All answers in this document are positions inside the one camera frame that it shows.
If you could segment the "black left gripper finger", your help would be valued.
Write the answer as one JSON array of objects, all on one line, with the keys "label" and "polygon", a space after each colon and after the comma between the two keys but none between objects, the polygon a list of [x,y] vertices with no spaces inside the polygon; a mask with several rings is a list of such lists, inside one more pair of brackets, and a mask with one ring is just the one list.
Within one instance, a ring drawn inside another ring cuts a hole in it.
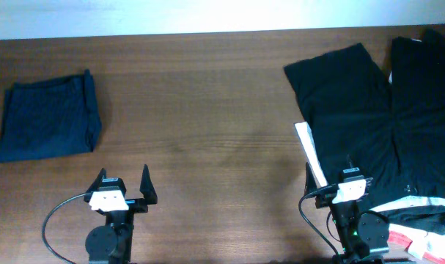
[{"label": "black left gripper finger", "polygon": [[148,165],[144,165],[139,191],[142,193],[145,202],[148,205],[156,205],[158,203],[158,195],[150,178]]},{"label": "black left gripper finger", "polygon": [[94,181],[92,182],[90,187],[87,189],[87,193],[91,194],[91,193],[97,191],[99,189],[100,184],[102,183],[103,179],[106,179],[106,169],[105,168],[102,168],[99,171],[98,176],[94,179]]}]

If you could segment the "black shorts with white stripe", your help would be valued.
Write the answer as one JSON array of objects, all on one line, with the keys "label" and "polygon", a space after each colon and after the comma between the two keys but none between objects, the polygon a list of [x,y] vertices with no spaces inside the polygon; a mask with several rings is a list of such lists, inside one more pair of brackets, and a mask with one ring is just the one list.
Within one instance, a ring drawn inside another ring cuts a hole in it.
[{"label": "black shorts with white stripe", "polygon": [[445,117],[399,117],[392,76],[362,44],[286,66],[326,180],[354,165],[372,177],[362,210],[403,197],[445,199]]}]

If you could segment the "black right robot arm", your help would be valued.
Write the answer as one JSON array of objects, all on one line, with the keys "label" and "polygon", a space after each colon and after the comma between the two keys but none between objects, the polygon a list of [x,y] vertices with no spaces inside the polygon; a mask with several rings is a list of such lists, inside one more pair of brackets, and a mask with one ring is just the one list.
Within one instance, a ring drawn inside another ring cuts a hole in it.
[{"label": "black right robot arm", "polygon": [[342,182],[320,185],[314,176],[312,166],[306,164],[305,194],[301,197],[298,208],[303,201],[315,200],[317,209],[328,208],[328,220],[332,220],[338,233],[338,241],[343,253],[301,213],[306,223],[333,249],[333,263],[384,263],[384,254],[389,252],[389,221],[375,211],[360,211],[358,203],[368,195],[372,178],[366,178],[354,165],[342,170]]}]

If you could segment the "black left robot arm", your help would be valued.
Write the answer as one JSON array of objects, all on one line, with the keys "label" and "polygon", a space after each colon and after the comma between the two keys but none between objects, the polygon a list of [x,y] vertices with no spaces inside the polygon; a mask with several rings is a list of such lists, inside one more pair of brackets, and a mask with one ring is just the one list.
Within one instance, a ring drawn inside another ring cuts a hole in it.
[{"label": "black left robot arm", "polygon": [[84,201],[91,210],[106,217],[105,224],[90,231],[85,240],[90,263],[130,262],[134,216],[147,213],[149,206],[158,203],[148,165],[143,167],[139,191],[141,198],[127,199],[123,179],[108,177],[105,169],[99,172],[87,189]]}]

